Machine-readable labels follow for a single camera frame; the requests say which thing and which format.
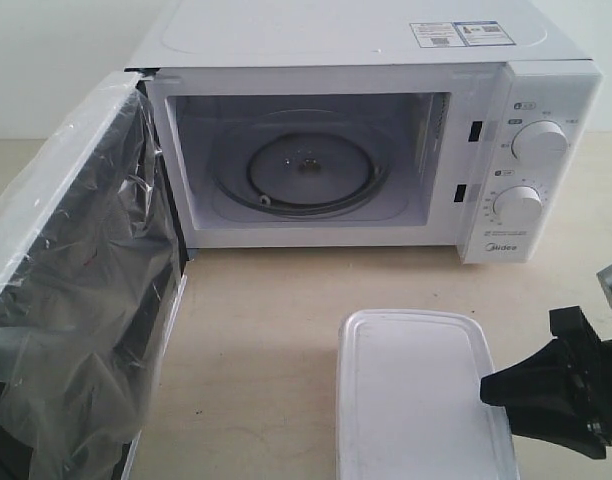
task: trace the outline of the timer knob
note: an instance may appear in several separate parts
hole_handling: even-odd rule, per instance
[[[493,211],[509,226],[529,226],[539,220],[543,205],[539,194],[530,187],[513,187],[495,199]]]
[[[513,140],[513,155],[527,167],[557,162],[568,152],[568,139],[555,122],[531,123]]]

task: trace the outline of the open microwave door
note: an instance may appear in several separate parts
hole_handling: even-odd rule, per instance
[[[143,425],[185,252],[140,81],[102,82],[0,198],[1,479],[121,478]]]

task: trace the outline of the beige countertop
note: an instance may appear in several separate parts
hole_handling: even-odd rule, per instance
[[[0,190],[36,146],[0,142]],[[610,263],[612,134],[586,136],[527,264],[464,266],[447,247],[202,251],[187,267],[131,478],[333,480],[343,318],[366,308],[465,314],[502,368],[550,340],[552,308],[581,305],[612,338],[595,278]],[[515,446],[524,480],[612,479],[612,451],[597,462],[534,440]]]

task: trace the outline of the midea logo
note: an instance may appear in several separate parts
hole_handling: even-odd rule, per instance
[[[517,250],[517,245],[497,245],[496,243],[486,245],[487,252],[514,252],[515,250]]]

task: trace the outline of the control panel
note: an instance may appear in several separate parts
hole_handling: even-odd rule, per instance
[[[513,62],[465,262],[527,260],[601,81],[592,61]]]

